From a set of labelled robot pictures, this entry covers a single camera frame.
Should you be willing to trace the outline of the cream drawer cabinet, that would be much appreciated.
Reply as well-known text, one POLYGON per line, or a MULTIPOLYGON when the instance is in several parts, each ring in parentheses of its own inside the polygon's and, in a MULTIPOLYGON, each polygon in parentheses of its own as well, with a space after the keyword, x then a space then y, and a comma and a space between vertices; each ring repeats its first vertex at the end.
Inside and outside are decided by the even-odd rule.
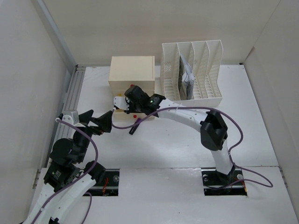
POLYGON ((155 93, 155 57, 154 56, 113 56, 109 79, 113 96, 121 94, 131 84, 139 86, 149 96, 155 93))

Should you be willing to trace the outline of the Canon guide booklet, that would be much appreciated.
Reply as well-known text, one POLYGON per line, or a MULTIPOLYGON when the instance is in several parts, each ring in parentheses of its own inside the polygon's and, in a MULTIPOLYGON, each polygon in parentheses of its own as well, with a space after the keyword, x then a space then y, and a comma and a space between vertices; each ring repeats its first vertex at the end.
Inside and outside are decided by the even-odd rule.
POLYGON ((195 76, 192 71, 192 67, 184 57, 180 54, 179 59, 179 72, 178 72, 178 91, 180 100, 193 99, 195 76))

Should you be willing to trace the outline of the purple cap black highlighter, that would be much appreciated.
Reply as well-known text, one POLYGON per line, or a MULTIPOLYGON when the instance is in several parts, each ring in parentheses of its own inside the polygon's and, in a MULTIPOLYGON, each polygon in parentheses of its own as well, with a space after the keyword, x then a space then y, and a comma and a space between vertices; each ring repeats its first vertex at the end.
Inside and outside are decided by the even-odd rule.
POLYGON ((139 121, 142 120, 141 118, 138 118, 136 122, 134 123, 134 126, 130 129, 129 134, 133 135, 137 128, 139 127, 139 121))

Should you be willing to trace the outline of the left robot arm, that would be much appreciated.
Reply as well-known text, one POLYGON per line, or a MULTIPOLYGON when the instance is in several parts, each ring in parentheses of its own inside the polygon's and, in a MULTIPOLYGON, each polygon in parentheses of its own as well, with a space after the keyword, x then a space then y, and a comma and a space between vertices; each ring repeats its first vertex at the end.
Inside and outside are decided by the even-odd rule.
POLYGON ((89 189, 104 184, 106 190, 109 178, 106 169, 94 159, 84 169, 76 165, 83 162, 90 144, 95 146, 93 135, 110 133, 112 111, 94 118, 93 110, 79 114, 76 110, 66 111, 56 122, 75 130, 73 138, 58 139, 53 146, 52 160, 45 176, 40 195, 33 209, 24 221, 26 224, 62 224, 66 215, 83 195, 91 196, 89 189))

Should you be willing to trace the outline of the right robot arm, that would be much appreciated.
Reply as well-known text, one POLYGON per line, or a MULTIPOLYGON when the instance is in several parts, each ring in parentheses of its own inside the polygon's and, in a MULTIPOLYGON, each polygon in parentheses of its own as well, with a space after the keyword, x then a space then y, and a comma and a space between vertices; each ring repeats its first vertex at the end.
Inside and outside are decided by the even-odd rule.
POLYGON ((159 94, 149 96, 136 85, 127 89, 124 95, 129 112, 171 119, 198 131, 201 144, 212 153, 217 180, 226 184, 233 179, 234 165, 229 158, 227 146, 228 127, 218 111, 209 109, 207 112, 199 112, 159 94))

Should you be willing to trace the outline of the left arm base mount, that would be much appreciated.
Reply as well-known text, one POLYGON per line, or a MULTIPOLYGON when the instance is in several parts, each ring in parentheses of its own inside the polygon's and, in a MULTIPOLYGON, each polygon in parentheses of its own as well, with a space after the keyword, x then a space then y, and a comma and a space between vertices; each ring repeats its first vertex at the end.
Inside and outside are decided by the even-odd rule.
POLYGON ((118 196, 120 170, 107 169, 102 182, 95 184, 87 192, 92 196, 118 196))

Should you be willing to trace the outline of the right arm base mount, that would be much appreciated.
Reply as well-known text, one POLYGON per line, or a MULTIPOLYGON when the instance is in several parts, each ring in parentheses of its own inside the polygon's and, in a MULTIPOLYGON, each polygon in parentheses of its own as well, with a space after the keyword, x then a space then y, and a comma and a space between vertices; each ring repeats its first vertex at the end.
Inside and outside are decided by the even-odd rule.
POLYGON ((201 170, 205 196, 247 196, 243 173, 240 169, 232 169, 224 175, 215 168, 201 170))

